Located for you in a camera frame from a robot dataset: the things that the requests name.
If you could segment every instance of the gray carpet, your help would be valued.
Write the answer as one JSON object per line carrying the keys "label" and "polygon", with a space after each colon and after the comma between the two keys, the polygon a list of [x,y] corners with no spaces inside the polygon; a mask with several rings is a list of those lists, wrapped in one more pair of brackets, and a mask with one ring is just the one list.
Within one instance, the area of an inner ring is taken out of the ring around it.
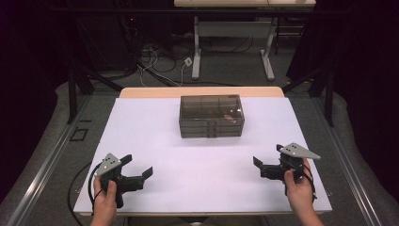
{"label": "gray carpet", "polygon": [[[297,39],[281,39],[279,54],[271,56],[271,64],[275,72],[276,81],[269,82],[265,79],[263,65],[259,56],[259,50],[263,47],[261,40],[254,40],[252,47],[244,53],[211,53],[211,50],[228,51],[241,43],[244,39],[209,39],[202,43],[207,45],[208,52],[202,52],[201,71],[199,81],[190,79],[190,69],[184,69],[184,86],[220,86],[214,83],[227,83],[239,86],[278,86],[286,84],[287,78],[284,76],[295,50]],[[158,71],[173,80],[180,81],[181,67],[186,56],[192,56],[192,49],[187,49],[190,42],[184,42],[175,46],[175,58],[178,58],[176,68],[173,69],[173,60],[161,57],[156,66]],[[157,80],[147,73],[142,77],[143,83],[148,87],[162,87]],[[139,73],[117,80],[125,87],[142,87]],[[87,131],[83,141],[70,141],[62,150],[62,156],[56,163],[54,171],[51,173],[46,186],[28,215],[27,225],[77,225],[68,211],[67,193],[69,185],[75,174],[90,162],[98,142],[100,141],[107,118],[110,114],[115,98],[119,95],[104,84],[93,81],[96,91],[93,96],[88,97],[88,104],[81,109],[82,114],[75,124],[78,133],[72,140],[83,137],[82,131]],[[309,84],[304,84],[286,96],[290,98],[299,124],[302,128],[308,146],[314,152],[322,156],[320,161],[315,161],[321,175],[325,188],[331,193],[329,200],[333,211],[321,215],[321,219],[326,225],[367,225],[359,204],[353,195],[353,190],[343,173],[342,166],[338,160],[335,141],[329,133],[330,128],[326,128],[324,119],[320,117],[319,103],[323,98],[309,98],[306,90]],[[24,173],[5,198],[0,206],[0,224],[7,225],[10,216],[20,203],[30,183],[40,170],[47,154],[57,145],[63,130],[66,127],[68,118],[66,84],[58,88],[58,105],[52,121],[43,135],[37,150],[27,164]],[[334,132],[337,133],[340,142],[345,148],[352,166],[355,168],[358,177],[362,181],[370,202],[381,221],[381,225],[395,225],[399,222],[398,203],[381,187],[374,177],[370,168],[361,158],[359,151],[354,143],[350,121],[346,114],[344,100],[335,95],[333,105],[333,121],[335,124]],[[83,184],[84,177],[88,170],[84,170],[82,175],[77,178],[72,187],[71,203],[77,198],[79,186]],[[78,218],[84,225],[89,225],[90,217]],[[266,216],[268,225],[298,225],[298,221],[293,215]],[[118,218],[116,225],[123,225],[124,219]]]}

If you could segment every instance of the human arm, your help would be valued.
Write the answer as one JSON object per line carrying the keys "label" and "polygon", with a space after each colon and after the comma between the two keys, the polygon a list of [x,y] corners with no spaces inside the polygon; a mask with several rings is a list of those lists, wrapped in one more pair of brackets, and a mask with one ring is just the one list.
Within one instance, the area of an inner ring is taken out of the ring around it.
{"label": "human arm", "polygon": [[114,222],[117,214],[117,204],[115,196],[117,193],[117,184],[113,181],[108,182],[108,189],[105,192],[101,188],[100,178],[94,179],[94,217],[91,226],[110,226]]}
{"label": "human arm", "polygon": [[[311,177],[310,165],[308,159],[303,159],[306,166],[304,172]],[[311,190],[311,182],[303,177],[297,182],[294,180],[294,174],[291,170],[284,173],[285,184],[287,185],[287,197],[291,208],[299,218],[302,226],[319,226],[323,222],[316,215],[313,209],[313,193]]]}

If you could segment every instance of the transparent plastic box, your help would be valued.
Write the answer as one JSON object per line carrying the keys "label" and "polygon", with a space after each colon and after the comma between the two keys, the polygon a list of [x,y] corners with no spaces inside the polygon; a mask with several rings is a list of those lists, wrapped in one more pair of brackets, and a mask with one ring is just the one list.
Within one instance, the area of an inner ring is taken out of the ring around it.
{"label": "transparent plastic box", "polygon": [[244,127],[240,96],[182,96],[180,131],[187,137],[240,137]]}

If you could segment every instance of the dark background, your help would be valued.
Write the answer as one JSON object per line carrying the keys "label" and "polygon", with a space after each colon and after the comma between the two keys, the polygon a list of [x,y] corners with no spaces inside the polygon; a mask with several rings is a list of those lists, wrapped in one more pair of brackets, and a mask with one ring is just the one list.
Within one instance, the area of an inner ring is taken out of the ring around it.
{"label": "dark background", "polygon": [[[321,10],[358,8],[358,1],[318,0]],[[359,151],[375,172],[381,184],[399,201],[399,27],[395,17],[399,12],[388,1],[361,1],[374,5],[372,14],[353,27],[354,39],[340,57],[336,70],[335,91],[347,101],[347,110]],[[36,1],[2,1],[0,5],[0,75],[2,114],[1,152],[6,163],[1,164],[4,199],[26,162],[34,152],[56,107],[55,89],[67,81],[67,60],[59,48],[47,16],[40,13]],[[66,6],[65,1],[56,1]],[[52,17],[72,45],[71,51],[92,69],[98,63],[91,56],[82,30],[71,17]],[[184,33],[190,20],[168,21],[162,34]],[[331,21],[311,18],[295,52],[287,76],[297,79],[319,66],[334,53],[335,43],[345,30],[346,20]],[[162,34],[146,35],[155,41]]]}

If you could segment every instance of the human hand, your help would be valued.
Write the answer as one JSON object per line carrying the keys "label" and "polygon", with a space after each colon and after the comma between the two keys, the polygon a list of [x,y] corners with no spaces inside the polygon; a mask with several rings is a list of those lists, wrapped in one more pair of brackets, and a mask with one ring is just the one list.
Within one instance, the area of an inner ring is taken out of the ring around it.
{"label": "human hand", "polygon": [[[309,170],[308,159],[303,159],[303,164],[306,166],[304,172],[311,178]],[[287,185],[288,202],[293,211],[299,216],[306,216],[309,213],[314,213],[313,210],[313,193],[311,190],[311,182],[302,177],[301,179],[294,180],[294,174],[291,170],[284,173],[285,184]]]}
{"label": "human hand", "polygon": [[101,188],[100,178],[94,179],[94,194],[98,194],[94,200],[94,217],[91,226],[110,226],[117,215],[117,203],[115,197],[117,184],[108,182],[108,189],[105,192]]}

